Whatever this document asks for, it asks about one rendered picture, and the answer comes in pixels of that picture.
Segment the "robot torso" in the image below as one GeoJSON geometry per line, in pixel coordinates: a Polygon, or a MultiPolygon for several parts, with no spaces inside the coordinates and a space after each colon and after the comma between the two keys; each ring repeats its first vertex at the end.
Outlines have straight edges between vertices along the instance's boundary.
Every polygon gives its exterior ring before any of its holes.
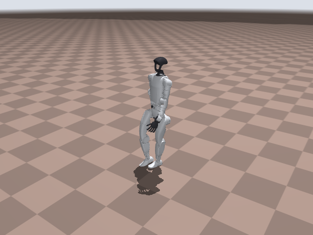
{"type": "MultiPolygon", "coordinates": [[[[164,76],[163,74],[160,74],[161,76],[156,76],[157,72],[151,75],[150,80],[150,96],[151,101],[154,102],[154,107],[152,108],[152,116],[154,118],[157,117],[157,114],[160,109],[160,99],[163,98],[163,79],[168,78],[167,76],[164,76]]],[[[169,79],[169,78],[168,78],[169,79]]],[[[165,113],[164,113],[165,114],[165,113]]]]}

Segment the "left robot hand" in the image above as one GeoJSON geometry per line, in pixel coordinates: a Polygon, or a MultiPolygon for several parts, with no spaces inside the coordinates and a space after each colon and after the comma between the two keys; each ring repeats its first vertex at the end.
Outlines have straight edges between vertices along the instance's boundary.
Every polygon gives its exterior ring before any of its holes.
{"type": "Polygon", "coordinates": [[[158,123],[160,123],[160,122],[158,122],[156,119],[158,118],[158,116],[155,118],[155,121],[153,121],[152,123],[150,123],[150,124],[148,124],[148,125],[146,125],[146,126],[149,126],[149,125],[151,125],[147,130],[149,131],[149,132],[155,132],[155,130],[157,129],[157,127],[158,127],[158,123]],[[149,130],[150,129],[150,130],[149,130]]]}

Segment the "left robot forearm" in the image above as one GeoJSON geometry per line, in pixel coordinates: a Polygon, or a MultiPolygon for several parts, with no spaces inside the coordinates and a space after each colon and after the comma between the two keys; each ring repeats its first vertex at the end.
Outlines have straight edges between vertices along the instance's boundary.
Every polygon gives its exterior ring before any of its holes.
{"type": "Polygon", "coordinates": [[[164,105],[160,105],[160,109],[159,109],[159,112],[157,114],[158,118],[156,120],[158,122],[160,122],[162,117],[164,116],[164,112],[165,112],[165,109],[167,108],[167,105],[168,105],[168,99],[165,99],[164,105]]]}

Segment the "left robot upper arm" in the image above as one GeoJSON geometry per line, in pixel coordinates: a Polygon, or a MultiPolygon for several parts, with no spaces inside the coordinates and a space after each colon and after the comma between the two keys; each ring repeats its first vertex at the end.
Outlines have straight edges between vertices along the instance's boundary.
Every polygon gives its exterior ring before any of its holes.
{"type": "Polygon", "coordinates": [[[163,86],[164,86],[163,98],[160,99],[160,103],[161,104],[164,104],[164,100],[169,98],[170,89],[171,89],[171,86],[172,86],[172,81],[169,80],[168,78],[164,78],[163,79],[163,86]]]}

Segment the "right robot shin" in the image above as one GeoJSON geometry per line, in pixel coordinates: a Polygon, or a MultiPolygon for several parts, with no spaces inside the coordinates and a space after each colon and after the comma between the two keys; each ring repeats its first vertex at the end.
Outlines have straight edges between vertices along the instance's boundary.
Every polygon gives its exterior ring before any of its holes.
{"type": "Polygon", "coordinates": [[[142,151],[144,153],[144,156],[145,156],[145,159],[146,160],[149,160],[150,159],[150,156],[149,156],[149,150],[150,150],[150,143],[147,142],[147,143],[144,143],[140,140],[140,145],[141,145],[141,148],[142,148],[142,151]]]}

